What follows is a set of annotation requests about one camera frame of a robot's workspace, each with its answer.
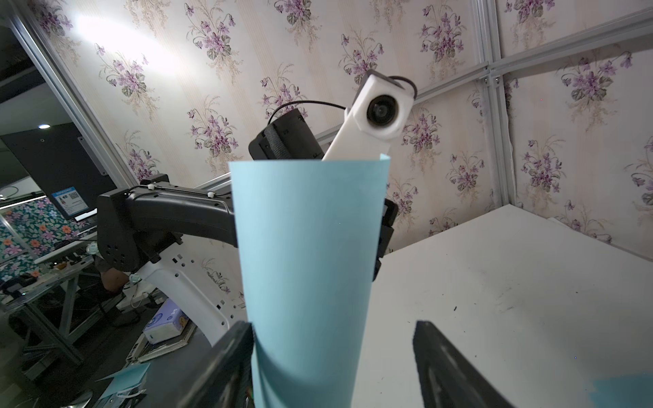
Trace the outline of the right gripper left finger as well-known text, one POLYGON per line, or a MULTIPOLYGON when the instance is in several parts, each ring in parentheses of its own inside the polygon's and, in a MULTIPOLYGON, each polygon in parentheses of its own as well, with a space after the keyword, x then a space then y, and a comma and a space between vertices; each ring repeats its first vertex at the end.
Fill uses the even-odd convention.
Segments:
POLYGON ((252 407, 253 326, 238 321, 175 389, 177 407, 252 407))

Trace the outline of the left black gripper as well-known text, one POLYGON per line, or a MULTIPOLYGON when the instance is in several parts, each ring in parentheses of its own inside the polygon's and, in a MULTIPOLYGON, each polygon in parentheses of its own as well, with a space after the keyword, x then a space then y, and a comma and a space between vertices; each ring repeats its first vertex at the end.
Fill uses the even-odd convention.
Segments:
POLYGON ((389 242, 394 234, 394 222, 396 220, 397 214, 399 212, 399 207, 396 203, 392 202, 389 199, 384 200, 384 213, 381 219, 381 230, 379 235, 379 244, 377 251, 377 259, 375 263, 375 269, 372 280, 375 281, 379 271, 381 269, 382 263, 381 259, 385 255, 389 242))

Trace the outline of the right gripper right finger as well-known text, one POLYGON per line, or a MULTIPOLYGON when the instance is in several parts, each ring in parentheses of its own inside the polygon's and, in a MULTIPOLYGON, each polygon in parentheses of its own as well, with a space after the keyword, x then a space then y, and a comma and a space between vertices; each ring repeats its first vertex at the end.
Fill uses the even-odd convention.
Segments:
POLYGON ((432 322, 417 322, 413 352, 424 406, 512 406, 432 322))

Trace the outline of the light blue front paper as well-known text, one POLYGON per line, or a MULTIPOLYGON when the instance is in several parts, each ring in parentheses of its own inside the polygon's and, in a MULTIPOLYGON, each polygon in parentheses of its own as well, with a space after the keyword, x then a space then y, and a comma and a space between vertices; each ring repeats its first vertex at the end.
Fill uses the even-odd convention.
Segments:
POLYGON ((350 406, 389 165, 231 163, 255 406, 350 406))

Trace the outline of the light blue paper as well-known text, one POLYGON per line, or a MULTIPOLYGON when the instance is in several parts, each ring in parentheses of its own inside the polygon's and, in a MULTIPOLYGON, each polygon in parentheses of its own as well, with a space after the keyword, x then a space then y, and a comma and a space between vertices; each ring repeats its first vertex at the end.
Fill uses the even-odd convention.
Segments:
POLYGON ((231 163, 255 406, 350 406, 389 165, 231 163))
POLYGON ((652 407, 652 374, 615 377, 593 383, 594 407, 652 407))

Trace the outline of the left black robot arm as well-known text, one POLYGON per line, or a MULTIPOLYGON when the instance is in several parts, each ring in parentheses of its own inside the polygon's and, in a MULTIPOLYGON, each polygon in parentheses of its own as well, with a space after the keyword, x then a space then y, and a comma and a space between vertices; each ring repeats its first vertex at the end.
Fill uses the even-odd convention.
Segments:
MULTIPOLYGON (((345 112, 345 122, 327 151, 321 149, 298 109, 292 109, 250 142, 254 160, 378 157, 389 152, 402 122, 381 124, 378 114, 345 112)), ((143 180, 130 189, 99 196, 97 245, 102 258, 160 289, 202 331, 210 345, 246 314, 229 299, 216 278, 195 264, 184 235, 237 245, 230 194, 172 185, 168 175, 143 180)))

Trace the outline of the white purple box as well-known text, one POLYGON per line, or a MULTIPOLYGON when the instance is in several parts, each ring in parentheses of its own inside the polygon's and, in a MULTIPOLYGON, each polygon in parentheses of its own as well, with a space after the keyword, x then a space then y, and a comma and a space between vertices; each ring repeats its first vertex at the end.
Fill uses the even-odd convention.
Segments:
POLYGON ((144 327, 143 334, 149 344, 156 345, 180 336, 189 321, 182 309, 167 299, 144 327))

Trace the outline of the floral cloth desk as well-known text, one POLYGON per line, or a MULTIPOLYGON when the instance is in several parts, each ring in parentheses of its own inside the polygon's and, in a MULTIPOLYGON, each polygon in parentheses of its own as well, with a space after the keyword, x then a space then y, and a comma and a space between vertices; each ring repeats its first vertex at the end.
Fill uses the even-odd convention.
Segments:
POLYGON ((25 275, 35 282, 17 295, 6 295, 1 311, 22 322, 22 358, 29 362, 25 376, 34 380, 56 360, 83 362, 75 343, 114 307, 91 301, 75 316, 83 295, 79 279, 94 260, 85 252, 95 241, 88 219, 65 219, 47 197, 1 207, 1 282, 25 275))

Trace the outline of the black computer monitor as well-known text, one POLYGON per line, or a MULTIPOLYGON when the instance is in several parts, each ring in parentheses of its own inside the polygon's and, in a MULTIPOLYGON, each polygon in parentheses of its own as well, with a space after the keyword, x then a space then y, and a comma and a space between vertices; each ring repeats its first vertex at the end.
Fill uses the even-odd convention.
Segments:
POLYGON ((95 210, 98 197, 117 188, 73 123, 1 140, 65 219, 95 210))

